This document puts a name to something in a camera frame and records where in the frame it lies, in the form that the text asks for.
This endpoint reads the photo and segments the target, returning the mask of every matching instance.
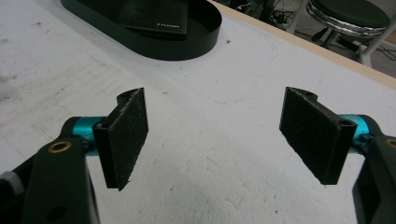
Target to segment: metal stool leg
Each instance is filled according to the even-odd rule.
[[[335,38],[338,32],[332,30],[332,32],[327,36],[326,40],[324,43],[321,45],[323,48],[328,49],[330,44],[332,43],[332,40]]]

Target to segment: black oval tray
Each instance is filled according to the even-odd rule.
[[[193,59],[212,50],[218,41],[222,21],[217,8],[206,0],[190,0],[187,37],[183,40],[167,40],[134,33],[111,20],[111,13],[120,1],[61,0],[61,2],[66,9],[128,49],[152,59],[165,61]]]

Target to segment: round stool seat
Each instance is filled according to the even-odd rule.
[[[357,26],[384,28],[389,26],[389,17],[376,5],[366,0],[311,0],[312,4],[337,20]]]

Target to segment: black foam pad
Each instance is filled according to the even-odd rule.
[[[117,97],[118,106],[92,129],[108,188],[128,183],[149,131],[143,89]]]
[[[312,92],[287,87],[279,128],[321,184],[337,184],[357,125],[317,99]]]

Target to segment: dirty white surface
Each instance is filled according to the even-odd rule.
[[[102,223],[356,223],[363,158],[348,155],[339,184],[321,186],[278,130],[287,86],[396,135],[396,90],[229,16],[209,53],[163,62],[59,0],[0,0],[0,172],[68,118],[108,115],[118,94],[146,90],[149,133],[132,181],[106,189],[88,158]]]

